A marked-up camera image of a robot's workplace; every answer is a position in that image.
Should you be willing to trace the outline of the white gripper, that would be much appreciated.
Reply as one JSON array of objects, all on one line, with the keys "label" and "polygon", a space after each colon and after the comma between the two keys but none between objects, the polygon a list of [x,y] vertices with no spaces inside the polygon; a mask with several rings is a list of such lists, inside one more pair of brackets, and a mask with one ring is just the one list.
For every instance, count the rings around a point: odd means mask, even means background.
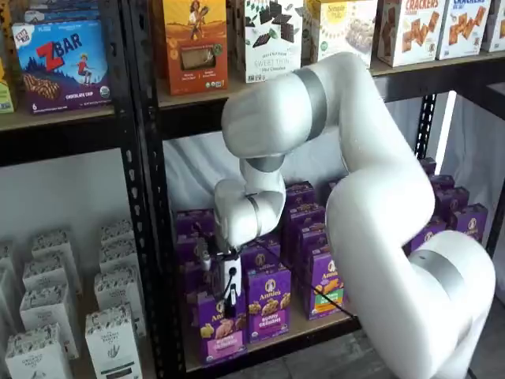
[{"label": "white gripper", "polygon": [[236,305],[241,295],[241,257],[226,255],[219,263],[221,294],[225,302],[225,318],[236,317]]}]

